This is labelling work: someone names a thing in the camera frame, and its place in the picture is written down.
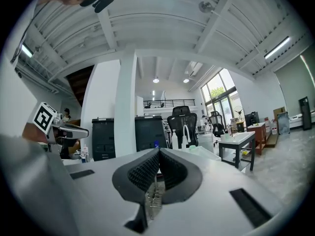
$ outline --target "white ceiling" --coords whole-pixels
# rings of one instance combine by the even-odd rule
[[[202,1],[210,2],[214,11],[201,12]],[[290,42],[266,61],[263,56],[287,36]],[[213,65],[258,76],[274,58],[297,52],[297,47],[290,50],[292,45],[302,45],[305,38],[308,29],[286,0],[115,0],[100,14],[92,6],[50,2],[26,38],[31,50],[40,47],[39,51],[31,59],[22,55],[20,62],[42,80],[70,91],[65,75],[115,57],[113,53],[132,43],[153,50],[152,56],[138,58],[141,80],[158,76],[160,81],[182,83],[189,61],[194,60],[172,55],[173,51],[182,51],[182,57],[209,58],[190,81],[192,88]],[[156,49],[169,54],[160,56]]]

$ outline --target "person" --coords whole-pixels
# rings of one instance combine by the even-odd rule
[[[34,124],[27,123],[37,105],[37,99],[15,72],[26,31],[32,22],[37,4],[53,0],[33,0],[18,20],[4,45],[0,56],[0,134],[21,137],[37,142],[47,142],[46,136]],[[85,0],[58,0],[75,5]]]
[[[69,108],[66,108],[66,109],[64,110],[63,122],[64,122],[64,123],[67,123],[67,122],[69,122],[70,120],[71,120],[70,110],[69,110]]]

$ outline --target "concrete floor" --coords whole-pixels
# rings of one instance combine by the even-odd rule
[[[199,135],[198,141],[200,146],[219,154],[218,146],[213,148],[211,135]],[[314,176],[315,127],[280,135],[275,148],[265,148],[261,156],[255,155],[252,172],[249,167],[243,172],[273,192],[284,205],[298,202],[306,195]]]

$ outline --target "black mesh chair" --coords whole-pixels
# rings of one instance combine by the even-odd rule
[[[214,136],[221,137],[221,135],[225,133],[222,115],[220,115],[218,111],[213,111],[211,112],[209,120],[213,126],[212,133],[214,134]]]
[[[174,129],[176,130],[175,133],[178,137],[178,148],[182,148],[184,125],[187,125],[189,130],[191,142],[188,143],[188,145],[198,146],[198,139],[196,135],[197,115],[195,113],[172,115],[167,118],[167,122],[172,131]]]
[[[173,108],[173,113],[172,115],[182,115],[182,114],[190,114],[190,109],[189,106],[179,106]]]

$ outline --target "wooden desk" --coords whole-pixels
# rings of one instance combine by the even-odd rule
[[[247,131],[255,131],[255,140],[257,142],[259,142],[259,145],[256,147],[256,153],[261,155],[262,154],[262,150],[264,149],[265,145],[266,145],[266,125],[264,122],[258,123],[258,126],[251,125],[249,127],[247,127]]]

